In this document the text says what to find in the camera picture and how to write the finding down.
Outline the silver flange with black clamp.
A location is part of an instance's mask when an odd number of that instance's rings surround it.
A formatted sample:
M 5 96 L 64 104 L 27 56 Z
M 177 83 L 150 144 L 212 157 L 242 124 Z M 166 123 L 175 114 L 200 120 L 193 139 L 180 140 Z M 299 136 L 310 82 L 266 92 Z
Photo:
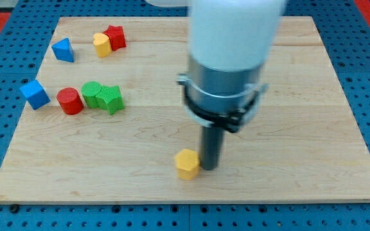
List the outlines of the silver flange with black clamp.
M 221 71 L 188 58 L 188 71 L 178 75 L 184 104 L 191 117 L 206 128 L 236 133 L 256 115 L 267 85 L 259 82 L 262 66 Z

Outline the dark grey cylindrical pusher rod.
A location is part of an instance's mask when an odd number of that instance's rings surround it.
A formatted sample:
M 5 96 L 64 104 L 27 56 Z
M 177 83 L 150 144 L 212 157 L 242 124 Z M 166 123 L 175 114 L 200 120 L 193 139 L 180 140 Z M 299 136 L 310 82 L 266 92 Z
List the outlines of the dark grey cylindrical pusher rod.
M 221 128 L 201 128 L 200 166 L 205 170 L 214 170 L 219 163 L 224 130 Z

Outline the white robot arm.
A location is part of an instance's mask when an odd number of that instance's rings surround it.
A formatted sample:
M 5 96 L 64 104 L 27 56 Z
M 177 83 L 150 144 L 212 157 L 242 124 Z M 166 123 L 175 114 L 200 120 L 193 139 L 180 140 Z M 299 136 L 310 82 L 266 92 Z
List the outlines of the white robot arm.
M 177 82 L 189 115 L 201 125 L 200 166 L 218 166 L 224 133 L 236 133 L 256 114 L 267 86 L 260 74 L 285 0 L 147 0 L 188 7 L 188 70 Z

